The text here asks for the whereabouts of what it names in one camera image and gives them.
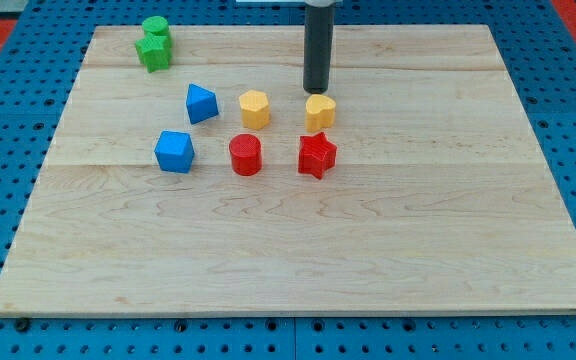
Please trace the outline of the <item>silver pusher mount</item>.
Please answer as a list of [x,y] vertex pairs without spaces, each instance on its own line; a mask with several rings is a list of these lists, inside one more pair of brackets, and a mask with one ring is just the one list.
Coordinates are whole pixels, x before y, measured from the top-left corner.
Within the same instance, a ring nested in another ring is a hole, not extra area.
[[304,3],[312,7],[330,7],[337,3],[337,0],[304,0]]

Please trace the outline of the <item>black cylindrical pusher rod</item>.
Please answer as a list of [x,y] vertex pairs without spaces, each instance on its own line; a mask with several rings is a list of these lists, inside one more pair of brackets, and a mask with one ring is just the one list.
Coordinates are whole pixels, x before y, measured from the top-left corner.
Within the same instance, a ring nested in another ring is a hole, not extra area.
[[304,30],[303,88],[310,94],[323,94],[329,85],[334,5],[306,4]]

